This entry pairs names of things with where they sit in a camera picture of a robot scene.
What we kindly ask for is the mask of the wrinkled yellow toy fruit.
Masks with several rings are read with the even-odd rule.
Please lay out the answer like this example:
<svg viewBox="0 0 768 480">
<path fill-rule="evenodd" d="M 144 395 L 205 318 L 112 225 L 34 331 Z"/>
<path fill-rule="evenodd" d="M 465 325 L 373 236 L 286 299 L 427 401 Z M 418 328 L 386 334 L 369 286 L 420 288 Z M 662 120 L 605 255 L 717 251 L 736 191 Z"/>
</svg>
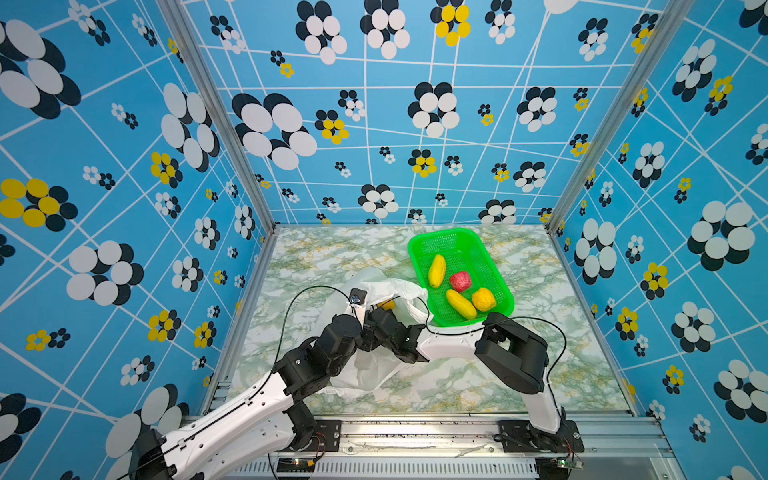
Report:
<svg viewBox="0 0 768 480">
<path fill-rule="evenodd" d="M 485 287 L 476 290 L 471 296 L 471 301 L 475 309 L 480 312 L 489 312 L 497 306 L 495 296 Z"/>
</svg>

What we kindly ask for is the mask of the white plastic bag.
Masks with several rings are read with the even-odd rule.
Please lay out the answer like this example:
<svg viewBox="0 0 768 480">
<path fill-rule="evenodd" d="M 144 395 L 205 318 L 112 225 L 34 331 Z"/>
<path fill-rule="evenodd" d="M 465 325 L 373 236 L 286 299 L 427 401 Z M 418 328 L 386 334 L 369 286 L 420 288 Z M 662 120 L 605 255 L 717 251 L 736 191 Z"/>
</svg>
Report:
<svg viewBox="0 0 768 480">
<path fill-rule="evenodd" d="M 382 387 L 406 366 L 391 347 L 406 341 L 409 328 L 427 318 L 422 301 L 427 290 L 411 281 L 389 278 L 376 267 L 367 267 L 346 281 L 340 289 L 350 293 L 358 288 L 373 304 L 365 312 L 362 343 L 339 375 L 323 389 L 327 394 L 354 400 Z"/>
</svg>

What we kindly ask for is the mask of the orange yellow toy fruit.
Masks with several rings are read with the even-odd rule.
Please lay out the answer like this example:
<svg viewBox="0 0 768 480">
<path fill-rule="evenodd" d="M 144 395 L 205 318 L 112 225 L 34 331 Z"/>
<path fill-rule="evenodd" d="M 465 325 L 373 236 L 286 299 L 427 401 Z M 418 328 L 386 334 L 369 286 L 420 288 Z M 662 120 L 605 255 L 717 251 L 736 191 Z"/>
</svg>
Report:
<svg viewBox="0 0 768 480">
<path fill-rule="evenodd" d="M 387 310 L 387 311 L 392 311 L 395 308 L 395 305 L 396 305 L 395 300 L 394 299 L 390 299 L 390 300 L 382 302 L 379 305 L 379 307 L 384 309 L 384 310 Z"/>
</svg>

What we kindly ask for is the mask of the long yellow toy mango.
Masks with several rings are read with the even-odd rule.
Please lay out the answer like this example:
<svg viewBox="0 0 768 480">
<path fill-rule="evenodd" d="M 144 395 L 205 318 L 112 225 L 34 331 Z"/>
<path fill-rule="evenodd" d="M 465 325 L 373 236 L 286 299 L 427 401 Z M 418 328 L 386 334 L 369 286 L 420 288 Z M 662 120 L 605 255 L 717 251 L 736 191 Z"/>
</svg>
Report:
<svg viewBox="0 0 768 480">
<path fill-rule="evenodd" d="M 441 254 L 437 254 L 430 265 L 428 271 L 428 283 L 431 288 L 439 288 L 446 275 L 447 263 L 445 258 Z"/>
</svg>

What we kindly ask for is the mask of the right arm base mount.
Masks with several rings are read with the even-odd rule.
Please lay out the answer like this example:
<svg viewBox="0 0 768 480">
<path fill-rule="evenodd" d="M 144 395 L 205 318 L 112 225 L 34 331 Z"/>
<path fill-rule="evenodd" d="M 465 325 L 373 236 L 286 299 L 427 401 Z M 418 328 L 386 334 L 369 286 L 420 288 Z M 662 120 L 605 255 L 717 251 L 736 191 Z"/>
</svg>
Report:
<svg viewBox="0 0 768 480">
<path fill-rule="evenodd" d="M 571 454 L 585 451 L 583 438 L 574 421 L 563 422 L 556 433 L 548 433 L 531 426 L 529 421 L 502 420 L 493 440 L 502 445 L 506 453 Z"/>
</svg>

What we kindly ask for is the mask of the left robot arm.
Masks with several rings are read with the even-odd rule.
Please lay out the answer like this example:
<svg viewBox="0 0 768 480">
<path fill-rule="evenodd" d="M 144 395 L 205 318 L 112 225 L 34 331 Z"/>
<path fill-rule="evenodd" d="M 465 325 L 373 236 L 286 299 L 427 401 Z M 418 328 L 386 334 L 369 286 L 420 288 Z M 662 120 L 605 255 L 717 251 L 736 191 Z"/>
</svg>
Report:
<svg viewBox="0 0 768 480">
<path fill-rule="evenodd" d="M 219 479 L 250 460 L 312 437 L 304 399 L 325 388 L 357 349 L 363 326 L 333 317 L 320 336 L 288 351 L 255 386 L 211 413 L 166 434 L 147 432 L 134 444 L 125 479 Z"/>
</svg>

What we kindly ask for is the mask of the pink toy fruit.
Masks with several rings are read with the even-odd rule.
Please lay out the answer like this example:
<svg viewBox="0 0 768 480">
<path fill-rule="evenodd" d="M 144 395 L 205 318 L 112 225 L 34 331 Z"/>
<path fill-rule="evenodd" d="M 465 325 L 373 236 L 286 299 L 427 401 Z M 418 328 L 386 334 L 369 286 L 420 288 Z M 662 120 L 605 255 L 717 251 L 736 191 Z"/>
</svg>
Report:
<svg viewBox="0 0 768 480">
<path fill-rule="evenodd" d="M 467 271 L 459 271 L 449 278 L 451 288 L 458 292 L 464 292 L 472 286 L 472 279 Z"/>
</svg>

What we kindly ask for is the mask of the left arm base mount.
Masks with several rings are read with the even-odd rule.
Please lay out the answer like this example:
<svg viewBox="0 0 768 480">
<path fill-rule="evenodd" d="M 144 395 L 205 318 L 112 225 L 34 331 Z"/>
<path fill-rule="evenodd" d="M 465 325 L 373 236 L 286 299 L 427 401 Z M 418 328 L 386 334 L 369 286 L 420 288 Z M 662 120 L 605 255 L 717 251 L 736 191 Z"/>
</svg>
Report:
<svg viewBox="0 0 768 480">
<path fill-rule="evenodd" d="M 283 452 L 337 452 L 341 441 L 342 421 L 321 418 L 309 433 L 299 434 Z"/>
</svg>

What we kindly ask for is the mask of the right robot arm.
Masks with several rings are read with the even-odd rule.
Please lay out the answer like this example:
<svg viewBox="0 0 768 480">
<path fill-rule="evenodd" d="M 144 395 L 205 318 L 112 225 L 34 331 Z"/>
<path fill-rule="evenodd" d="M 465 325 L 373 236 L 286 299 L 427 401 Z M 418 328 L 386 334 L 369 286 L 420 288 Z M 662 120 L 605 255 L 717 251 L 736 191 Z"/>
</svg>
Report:
<svg viewBox="0 0 768 480">
<path fill-rule="evenodd" d="M 529 420 L 529 442 L 539 451 L 570 445 L 565 413 L 549 383 L 547 341 L 516 321 L 492 312 L 479 327 L 432 328 L 406 325 L 381 307 L 366 314 L 358 346 L 388 349 L 404 363 L 477 359 L 504 385 L 521 394 Z"/>
</svg>

